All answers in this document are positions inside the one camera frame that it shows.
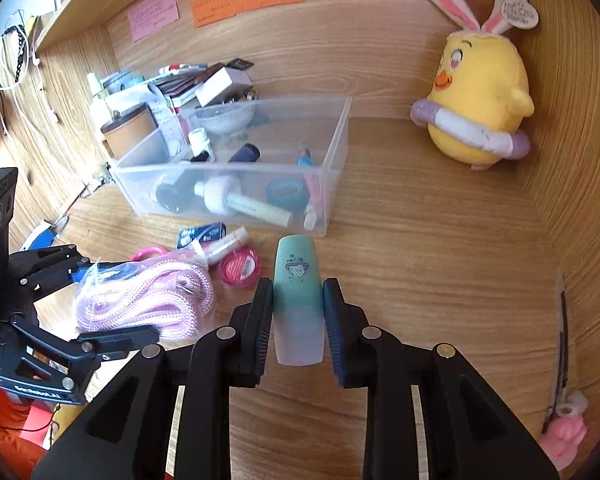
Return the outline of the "yellow chick plush toy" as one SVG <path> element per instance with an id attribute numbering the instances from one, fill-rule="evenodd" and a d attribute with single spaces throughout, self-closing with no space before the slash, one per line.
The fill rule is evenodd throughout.
<path id="1" fill-rule="evenodd" d="M 465 0 L 430 1 L 460 30 L 446 40 L 430 93 L 412 105 L 412 122 L 475 170 L 526 157 L 530 140 L 520 124 L 534 103 L 524 61 L 505 33 L 535 28 L 538 11 L 528 0 L 494 0 L 480 24 Z"/>

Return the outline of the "white gauze bandage roll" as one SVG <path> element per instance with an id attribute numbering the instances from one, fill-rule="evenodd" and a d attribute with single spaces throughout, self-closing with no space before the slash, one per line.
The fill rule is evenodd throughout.
<path id="1" fill-rule="evenodd" d="M 234 211 L 227 205 L 230 193 L 242 192 L 242 185 L 233 176 L 216 176 L 207 181 L 198 181 L 194 186 L 196 196 L 204 200 L 210 214 L 217 216 L 231 216 Z"/>

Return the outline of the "white rectangular box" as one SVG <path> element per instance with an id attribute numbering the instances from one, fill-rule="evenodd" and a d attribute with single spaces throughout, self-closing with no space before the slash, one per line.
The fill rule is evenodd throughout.
<path id="1" fill-rule="evenodd" d="M 205 107 L 220 104 L 251 87 L 252 81 L 244 70 L 223 67 L 197 88 L 195 94 L 198 104 Z"/>

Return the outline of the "teal lilac bottle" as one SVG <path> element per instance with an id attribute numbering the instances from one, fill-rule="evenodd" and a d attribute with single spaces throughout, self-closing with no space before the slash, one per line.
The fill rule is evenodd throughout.
<path id="1" fill-rule="evenodd" d="M 289 235 L 279 240 L 273 292 L 277 363 L 283 366 L 310 366 L 323 362 L 323 292 L 311 237 Z"/>

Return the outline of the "white pill bottle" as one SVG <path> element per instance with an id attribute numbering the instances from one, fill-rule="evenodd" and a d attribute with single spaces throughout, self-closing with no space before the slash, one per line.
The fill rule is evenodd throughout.
<path id="1" fill-rule="evenodd" d="M 188 140 L 194 160 L 215 162 L 216 157 L 212 148 L 212 143 L 205 128 L 196 128 L 189 131 Z"/>

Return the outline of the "pink blue pen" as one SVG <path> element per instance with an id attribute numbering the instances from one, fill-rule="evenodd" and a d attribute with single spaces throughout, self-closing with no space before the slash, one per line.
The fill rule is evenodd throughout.
<path id="1" fill-rule="evenodd" d="M 315 167 L 312 154 L 304 145 L 300 145 L 297 164 L 302 167 Z M 324 219 L 324 194 L 322 182 L 315 174 L 303 174 L 306 189 L 309 193 L 308 203 L 304 210 L 303 227 L 308 231 L 313 231 L 317 223 Z"/>

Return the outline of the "pink round tin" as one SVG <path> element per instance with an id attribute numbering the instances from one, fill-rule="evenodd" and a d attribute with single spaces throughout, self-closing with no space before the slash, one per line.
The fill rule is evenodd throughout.
<path id="1" fill-rule="evenodd" d="M 233 288 L 249 288 L 257 284 L 261 273 L 259 254 L 250 247 L 241 247 L 225 256 L 218 264 L 220 280 Z"/>

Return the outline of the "stack of books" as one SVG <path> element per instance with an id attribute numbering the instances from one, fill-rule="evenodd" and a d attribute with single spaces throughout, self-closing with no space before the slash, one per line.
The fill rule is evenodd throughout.
<path id="1" fill-rule="evenodd" d="M 197 106 L 201 107 L 196 99 L 196 89 L 213 74 L 223 67 L 244 70 L 248 74 L 248 70 L 252 66 L 253 64 L 250 62 L 241 58 L 234 58 L 234 60 L 228 63 L 209 65 L 201 73 L 158 74 L 154 78 L 110 94 L 110 96 L 106 97 L 106 103 L 110 110 L 114 112 L 123 112 L 140 103 L 147 103 L 151 110 L 158 110 L 158 112 L 160 110 L 179 110 L 189 102 L 194 102 Z M 234 98 L 240 99 L 251 88 L 242 93 L 234 94 L 234 96 L 229 96 L 224 102 Z"/>

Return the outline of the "brown mug with lid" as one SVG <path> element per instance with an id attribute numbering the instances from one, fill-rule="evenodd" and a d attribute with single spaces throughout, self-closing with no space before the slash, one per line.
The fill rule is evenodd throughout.
<path id="1" fill-rule="evenodd" d="M 100 127 L 100 132 L 112 157 L 119 159 L 156 129 L 157 123 L 149 105 L 140 103 L 123 112 L 114 112 L 112 119 Z"/>

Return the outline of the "clear plastic storage bin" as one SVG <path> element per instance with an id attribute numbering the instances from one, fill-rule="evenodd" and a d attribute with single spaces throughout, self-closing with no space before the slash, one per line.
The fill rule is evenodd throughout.
<path id="1" fill-rule="evenodd" d="M 347 160 L 347 96 L 284 96 L 197 108 L 114 163 L 136 214 L 321 237 Z"/>

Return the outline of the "white cream tube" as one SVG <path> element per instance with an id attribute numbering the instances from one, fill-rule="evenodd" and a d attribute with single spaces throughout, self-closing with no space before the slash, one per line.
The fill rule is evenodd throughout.
<path id="1" fill-rule="evenodd" d="M 236 210 L 241 214 L 246 214 L 247 216 L 274 224 L 274 226 L 280 226 L 281 228 L 288 228 L 294 215 L 286 209 L 269 203 L 263 203 L 260 200 L 255 200 L 254 198 L 235 192 L 227 194 L 225 203 L 228 208 Z"/>

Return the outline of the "red white marker pen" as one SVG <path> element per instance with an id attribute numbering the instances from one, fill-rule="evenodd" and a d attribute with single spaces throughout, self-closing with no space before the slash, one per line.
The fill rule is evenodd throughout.
<path id="1" fill-rule="evenodd" d="M 179 73 L 201 73 L 209 67 L 208 64 L 171 64 L 158 70 L 159 75 L 176 75 Z"/>

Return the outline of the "purple bottle black cap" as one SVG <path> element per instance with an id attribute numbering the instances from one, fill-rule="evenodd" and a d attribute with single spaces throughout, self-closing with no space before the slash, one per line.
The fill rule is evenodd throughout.
<path id="1" fill-rule="evenodd" d="M 240 162 L 241 164 L 248 164 L 248 162 L 256 162 L 260 158 L 261 154 L 259 149 L 251 144 L 245 143 L 243 146 L 230 156 L 228 162 Z"/>

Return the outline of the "blue white packet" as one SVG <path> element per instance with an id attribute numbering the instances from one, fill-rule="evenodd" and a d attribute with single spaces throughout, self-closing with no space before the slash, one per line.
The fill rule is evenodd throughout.
<path id="1" fill-rule="evenodd" d="M 223 222 L 212 222 L 203 224 L 202 226 L 190 226 L 189 228 L 181 229 L 181 231 L 178 232 L 176 248 L 192 248 L 195 242 L 201 244 L 201 246 L 206 246 L 220 240 L 226 233 L 226 225 Z"/>

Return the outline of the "bowl of glass marbles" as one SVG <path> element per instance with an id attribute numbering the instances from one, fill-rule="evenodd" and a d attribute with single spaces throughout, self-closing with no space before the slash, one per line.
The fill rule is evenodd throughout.
<path id="1" fill-rule="evenodd" d="M 241 100 L 198 107 L 185 118 L 189 128 L 204 128 L 209 136 L 238 136 L 252 123 L 257 104 L 257 100 Z"/>

